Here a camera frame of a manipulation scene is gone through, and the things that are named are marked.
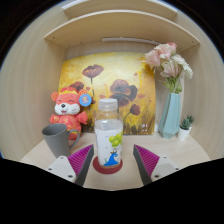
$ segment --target yellow painting background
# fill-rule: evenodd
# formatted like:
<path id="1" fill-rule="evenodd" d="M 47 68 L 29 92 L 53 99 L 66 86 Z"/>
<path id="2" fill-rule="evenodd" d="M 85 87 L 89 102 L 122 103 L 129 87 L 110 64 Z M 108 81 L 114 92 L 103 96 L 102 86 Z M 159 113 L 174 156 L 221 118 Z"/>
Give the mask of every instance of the yellow painting background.
<path id="1" fill-rule="evenodd" d="M 93 96 L 94 89 L 95 104 L 84 108 L 88 115 L 88 125 L 84 125 L 84 132 L 94 132 L 93 116 L 98 111 L 98 101 L 100 97 L 109 98 L 113 93 L 110 86 L 117 79 L 125 80 L 129 86 L 135 85 L 138 89 L 137 96 L 133 102 L 125 107 L 119 108 L 120 115 L 124 118 L 129 112 L 131 105 L 136 104 L 140 107 L 140 114 L 135 116 L 129 114 L 124 123 L 124 134 L 153 134 L 155 126 L 155 80 L 154 73 L 149 66 L 143 62 L 143 53 L 134 52 L 109 52 L 87 56 L 81 56 L 64 61 L 60 80 L 60 91 L 64 87 L 80 81 L 84 84 L 84 89 L 89 87 L 88 94 Z M 82 74 L 88 66 L 100 65 L 104 68 L 100 75 L 91 79 Z"/>

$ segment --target bottle label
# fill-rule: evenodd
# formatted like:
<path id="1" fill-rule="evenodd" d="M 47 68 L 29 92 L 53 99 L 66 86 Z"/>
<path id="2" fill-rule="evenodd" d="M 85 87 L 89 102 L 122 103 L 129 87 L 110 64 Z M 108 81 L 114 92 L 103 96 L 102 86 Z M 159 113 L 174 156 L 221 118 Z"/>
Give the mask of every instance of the bottle label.
<path id="1" fill-rule="evenodd" d="M 103 168 L 116 167 L 121 162 L 123 129 L 102 131 L 95 128 L 98 161 Z"/>

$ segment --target plastic bottle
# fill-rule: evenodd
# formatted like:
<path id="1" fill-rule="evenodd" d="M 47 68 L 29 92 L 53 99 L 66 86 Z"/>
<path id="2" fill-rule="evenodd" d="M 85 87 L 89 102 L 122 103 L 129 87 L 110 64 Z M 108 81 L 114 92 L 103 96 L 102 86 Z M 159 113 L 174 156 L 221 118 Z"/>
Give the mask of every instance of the plastic bottle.
<path id="1" fill-rule="evenodd" d="M 116 99 L 100 99 L 95 117 L 98 162 L 103 168 L 114 168 L 121 162 L 123 119 L 117 113 Z"/>

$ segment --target blue vase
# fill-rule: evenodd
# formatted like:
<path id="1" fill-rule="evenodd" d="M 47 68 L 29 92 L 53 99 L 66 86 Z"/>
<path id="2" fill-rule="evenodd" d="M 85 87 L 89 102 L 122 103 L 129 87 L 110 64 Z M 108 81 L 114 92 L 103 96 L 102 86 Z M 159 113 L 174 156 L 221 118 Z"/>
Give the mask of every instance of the blue vase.
<path id="1" fill-rule="evenodd" d="M 159 122 L 159 132 L 163 138 L 170 139 L 180 127 L 180 95 L 169 93 L 163 115 Z"/>

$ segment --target magenta striped object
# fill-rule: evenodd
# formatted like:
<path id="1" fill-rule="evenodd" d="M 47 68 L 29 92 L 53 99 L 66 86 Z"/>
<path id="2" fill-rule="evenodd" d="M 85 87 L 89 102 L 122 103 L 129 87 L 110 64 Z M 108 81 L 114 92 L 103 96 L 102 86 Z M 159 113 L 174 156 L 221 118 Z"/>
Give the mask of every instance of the magenta striped object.
<path id="1" fill-rule="evenodd" d="M 147 171 L 149 177 L 151 177 L 160 157 L 141 146 L 135 145 L 135 148 L 139 152 L 145 170 Z"/>
<path id="2" fill-rule="evenodd" d="M 86 157 L 88 155 L 89 150 L 92 148 L 93 145 L 86 146 L 83 149 L 73 153 L 72 155 L 68 156 L 68 161 L 71 164 L 73 170 L 76 173 L 76 176 L 79 175 L 82 167 L 84 166 Z"/>

